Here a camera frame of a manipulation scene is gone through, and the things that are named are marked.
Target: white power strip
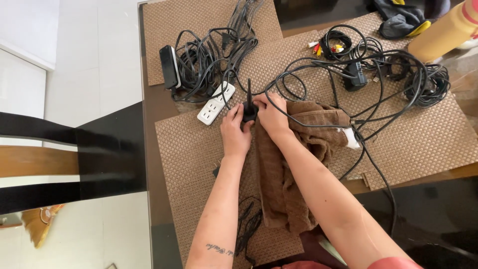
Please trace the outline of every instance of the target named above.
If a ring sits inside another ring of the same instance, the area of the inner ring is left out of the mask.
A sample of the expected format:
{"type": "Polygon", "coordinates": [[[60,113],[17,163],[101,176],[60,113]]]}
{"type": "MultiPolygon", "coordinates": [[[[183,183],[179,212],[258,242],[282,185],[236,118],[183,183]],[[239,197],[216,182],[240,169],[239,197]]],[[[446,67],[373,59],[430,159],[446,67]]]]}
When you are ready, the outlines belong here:
{"type": "MultiPolygon", "coordinates": [[[[225,89],[224,97],[226,98],[225,102],[229,101],[232,97],[232,94],[236,91],[236,88],[231,84],[228,84],[226,81],[222,82],[222,85],[225,89]]],[[[221,85],[216,89],[214,95],[218,95],[222,91],[221,85]]],[[[224,108],[226,103],[224,103],[224,98],[222,95],[207,101],[206,105],[201,109],[201,112],[197,115],[198,120],[204,122],[206,125],[211,125],[211,123],[216,119],[217,115],[224,108]]]]}

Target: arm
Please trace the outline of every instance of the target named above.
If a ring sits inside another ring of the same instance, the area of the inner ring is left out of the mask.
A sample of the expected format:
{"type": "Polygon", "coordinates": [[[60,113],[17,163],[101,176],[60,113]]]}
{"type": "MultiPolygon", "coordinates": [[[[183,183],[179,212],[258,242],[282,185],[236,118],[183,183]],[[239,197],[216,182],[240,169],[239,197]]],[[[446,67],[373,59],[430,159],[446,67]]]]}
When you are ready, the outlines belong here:
{"type": "Polygon", "coordinates": [[[250,147],[250,127],[240,129],[244,107],[232,108],[222,120],[224,158],[194,234],[186,269],[232,268],[238,225],[239,180],[250,147]]]}
{"type": "MultiPolygon", "coordinates": [[[[276,93],[269,96],[286,111],[284,99],[276,93]]],[[[265,95],[254,100],[261,124],[284,155],[307,206],[349,267],[366,269],[386,257],[410,259],[347,188],[295,138],[287,116],[273,107],[265,95]]]]}

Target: power adapter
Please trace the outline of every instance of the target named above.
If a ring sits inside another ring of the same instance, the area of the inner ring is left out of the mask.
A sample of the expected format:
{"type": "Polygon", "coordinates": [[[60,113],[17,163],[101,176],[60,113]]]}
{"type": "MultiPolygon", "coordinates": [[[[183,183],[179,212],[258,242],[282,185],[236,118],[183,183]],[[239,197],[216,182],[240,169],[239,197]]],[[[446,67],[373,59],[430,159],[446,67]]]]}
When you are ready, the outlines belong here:
{"type": "Polygon", "coordinates": [[[344,77],[344,86],[347,91],[358,91],[367,84],[367,78],[363,75],[360,62],[348,64],[342,74],[354,76],[355,78],[344,77]]]}

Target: script tattoo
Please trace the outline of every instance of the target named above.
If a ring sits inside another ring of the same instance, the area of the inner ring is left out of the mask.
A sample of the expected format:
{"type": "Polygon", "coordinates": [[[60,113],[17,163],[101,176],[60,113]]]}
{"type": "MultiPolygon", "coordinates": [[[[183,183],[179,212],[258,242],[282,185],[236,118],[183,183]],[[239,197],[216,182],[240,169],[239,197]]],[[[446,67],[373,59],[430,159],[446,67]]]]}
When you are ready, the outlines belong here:
{"type": "Polygon", "coordinates": [[[234,256],[233,251],[230,251],[230,250],[226,251],[225,248],[221,248],[218,245],[206,244],[206,247],[207,247],[208,250],[214,250],[214,251],[216,251],[217,253],[220,253],[220,254],[226,254],[228,256],[234,256]]]}

